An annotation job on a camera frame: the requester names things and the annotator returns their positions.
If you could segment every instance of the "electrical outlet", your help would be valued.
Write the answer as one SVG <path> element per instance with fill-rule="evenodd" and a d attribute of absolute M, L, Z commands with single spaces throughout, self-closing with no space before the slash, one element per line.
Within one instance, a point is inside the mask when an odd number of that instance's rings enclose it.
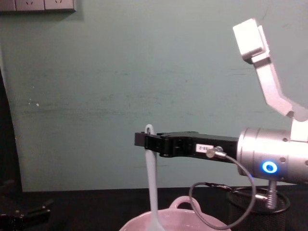
<path fill-rule="evenodd" d="M 0 12 L 16 11 L 15 0 L 0 0 Z"/>
<path fill-rule="evenodd" d="M 15 0 L 17 11 L 43 11 L 44 0 Z"/>
<path fill-rule="evenodd" d="M 74 0 L 45 0 L 45 9 L 60 11 L 75 11 Z"/>

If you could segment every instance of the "blue led ring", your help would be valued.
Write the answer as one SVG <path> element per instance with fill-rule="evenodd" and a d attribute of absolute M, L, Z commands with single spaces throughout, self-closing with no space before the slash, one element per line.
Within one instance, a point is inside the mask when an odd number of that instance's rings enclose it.
<path fill-rule="evenodd" d="M 277 165 L 272 161 L 264 162 L 262 168 L 267 173 L 275 173 L 277 172 Z"/>

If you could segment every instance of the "black mesh cup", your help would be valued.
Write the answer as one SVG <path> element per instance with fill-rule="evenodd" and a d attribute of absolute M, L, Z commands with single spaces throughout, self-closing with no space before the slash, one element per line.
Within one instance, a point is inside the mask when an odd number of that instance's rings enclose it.
<path fill-rule="evenodd" d="M 251 187 L 239 188 L 237 191 L 251 194 Z M 257 193 L 266 194 L 267 189 L 259 188 Z M 227 199 L 229 201 L 229 223 L 232 223 L 246 211 L 251 197 L 229 192 Z M 286 211 L 289 207 L 289 199 L 281 193 L 277 193 L 276 209 L 267 209 L 265 202 L 256 200 L 248 217 L 232 231 L 284 231 Z"/>

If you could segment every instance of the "label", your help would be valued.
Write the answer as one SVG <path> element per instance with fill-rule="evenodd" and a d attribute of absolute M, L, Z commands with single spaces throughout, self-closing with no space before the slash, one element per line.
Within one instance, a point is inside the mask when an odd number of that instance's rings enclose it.
<path fill-rule="evenodd" d="M 214 148 L 213 145 L 206 144 L 196 144 L 196 152 L 197 153 L 206 153 L 209 149 Z"/>

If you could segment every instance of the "green wall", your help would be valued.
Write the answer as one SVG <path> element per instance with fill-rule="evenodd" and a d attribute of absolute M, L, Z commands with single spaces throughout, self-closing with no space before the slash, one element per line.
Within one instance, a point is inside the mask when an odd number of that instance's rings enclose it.
<path fill-rule="evenodd" d="M 308 106 L 307 12 L 307 0 L 79 0 L 73 14 L 0 16 L 24 190 L 147 187 L 133 146 L 147 123 L 235 137 L 289 129 L 265 104 L 232 27 L 252 17 L 264 26 L 283 90 Z M 158 164 L 159 187 L 248 184 L 234 165 Z"/>

